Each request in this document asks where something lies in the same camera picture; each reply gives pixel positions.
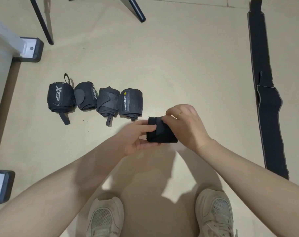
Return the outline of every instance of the beige floor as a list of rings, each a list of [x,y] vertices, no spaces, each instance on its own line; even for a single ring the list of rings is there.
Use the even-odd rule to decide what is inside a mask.
[[[43,0],[37,0],[44,10]],[[249,0],[137,0],[140,23],[120,0],[51,0],[54,46],[22,63],[0,146],[0,169],[16,172],[12,197],[115,134],[95,111],[76,109],[65,126],[47,108],[48,85],[66,72],[77,84],[144,95],[142,118],[179,103],[195,106],[210,135],[264,165],[247,24]],[[299,0],[263,0],[290,180],[299,184]],[[0,20],[46,42],[29,0],[0,0]],[[107,192],[125,208],[121,236],[197,236],[197,192],[214,184],[231,200],[239,236],[274,236],[215,171],[182,145],[126,157],[62,236],[85,236],[91,201]]]

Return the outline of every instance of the beige sneaker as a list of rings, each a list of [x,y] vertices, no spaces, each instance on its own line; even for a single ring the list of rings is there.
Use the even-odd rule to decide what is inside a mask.
[[[87,237],[119,237],[124,222],[124,210],[121,200],[113,197],[109,200],[95,199],[88,215]]]
[[[203,237],[234,237],[232,207],[216,187],[203,190],[196,201],[196,217]]]

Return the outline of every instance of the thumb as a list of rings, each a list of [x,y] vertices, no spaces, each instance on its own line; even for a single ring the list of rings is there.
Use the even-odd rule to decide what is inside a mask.
[[[162,121],[166,123],[171,129],[175,128],[178,125],[178,121],[176,118],[172,116],[163,116]]]

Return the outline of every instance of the black wrist wrap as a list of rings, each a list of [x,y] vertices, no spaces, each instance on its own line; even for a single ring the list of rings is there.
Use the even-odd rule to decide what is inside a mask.
[[[143,94],[138,89],[125,89],[120,94],[119,115],[135,121],[143,112]]]
[[[98,94],[90,81],[81,82],[75,87],[75,97],[81,111],[97,108]]]
[[[178,140],[162,117],[149,117],[149,125],[157,125],[156,130],[146,133],[148,142],[177,143]]]
[[[100,88],[97,112],[103,117],[108,117],[107,125],[110,125],[112,116],[118,114],[120,91],[111,87]]]
[[[70,124],[66,113],[73,110],[75,106],[75,96],[74,89],[70,85],[69,77],[68,83],[55,82],[49,85],[47,104],[52,112],[59,113],[65,125]]]

